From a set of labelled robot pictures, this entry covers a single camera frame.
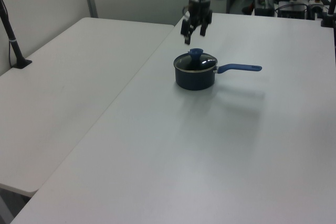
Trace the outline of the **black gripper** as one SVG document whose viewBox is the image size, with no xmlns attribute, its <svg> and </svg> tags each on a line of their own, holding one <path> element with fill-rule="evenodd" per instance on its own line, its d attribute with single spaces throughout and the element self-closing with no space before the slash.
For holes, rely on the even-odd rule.
<svg viewBox="0 0 336 224">
<path fill-rule="evenodd" d="M 191 34 L 193 33 L 193 28 L 201 26 L 200 35 L 206 35 L 207 28 L 212 22 L 212 10 L 210 7 L 210 1 L 198 2 L 189 0 L 187 6 L 189 18 L 184 19 L 181 25 L 181 35 L 183 35 L 184 43 L 186 45 L 191 43 Z"/>
</svg>

